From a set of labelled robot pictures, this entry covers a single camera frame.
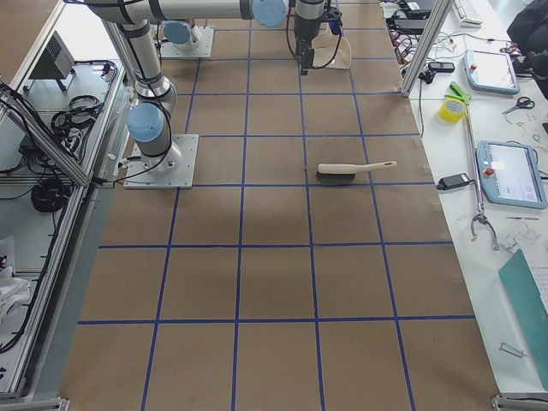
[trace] electronic device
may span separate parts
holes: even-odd
[[[29,79],[64,80],[74,66],[74,58],[57,32],[53,32]]]
[[[545,209],[546,194],[531,146],[481,141],[479,178],[491,203]]]
[[[402,33],[422,34],[425,31],[428,20],[393,19],[394,29],[402,30]]]
[[[399,5],[408,19],[425,20],[430,17],[435,3],[435,0],[401,0]]]
[[[453,13],[461,27],[477,27],[483,24],[473,0],[453,0]]]
[[[467,50],[464,69],[470,86],[483,92],[517,94],[520,86],[508,54]]]
[[[436,73],[453,73],[455,71],[455,64],[451,62],[429,62],[428,69]]]

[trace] paper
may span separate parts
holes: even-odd
[[[9,278],[15,271],[15,241],[14,237],[0,240],[0,278]]]

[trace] yellow tape roll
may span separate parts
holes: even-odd
[[[446,122],[458,122],[464,116],[465,109],[466,107],[461,100],[447,98],[440,107],[438,114]]]

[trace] metal bracket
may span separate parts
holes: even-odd
[[[124,181],[125,188],[191,188],[194,178],[194,166],[196,165],[196,153],[198,152],[197,134],[173,134],[173,143],[181,149],[182,161],[177,167],[167,174],[155,176],[153,173],[143,173],[135,178]],[[134,146],[132,156],[140,156],[137,145]],[[128,176],[145,171],[142,162],[130,163]]]
[[[213,48],[213,34],[215,28],[203,27],[202,38],[188,50],[176,48],[172,43],[163,43],[161,52],[163,60],[195,60],[197,58],[211,58]]]

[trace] black power supply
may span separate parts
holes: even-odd
[[[453,188],[465,187],[473,181],[470,180],[470,177],[466,173],[455,174],[440,179],[436,188],[442,191],[452,190]]]

